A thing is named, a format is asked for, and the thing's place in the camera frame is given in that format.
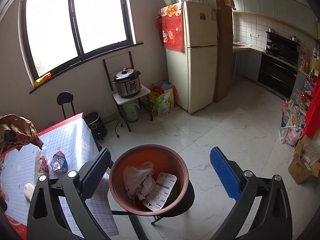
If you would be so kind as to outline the person's left hand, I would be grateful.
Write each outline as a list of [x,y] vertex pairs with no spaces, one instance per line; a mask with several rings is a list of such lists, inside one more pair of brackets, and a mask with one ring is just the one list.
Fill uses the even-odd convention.
[[8,194],[4,191],[2,183],[0,183],[0,198],[6,202],[9,201]]

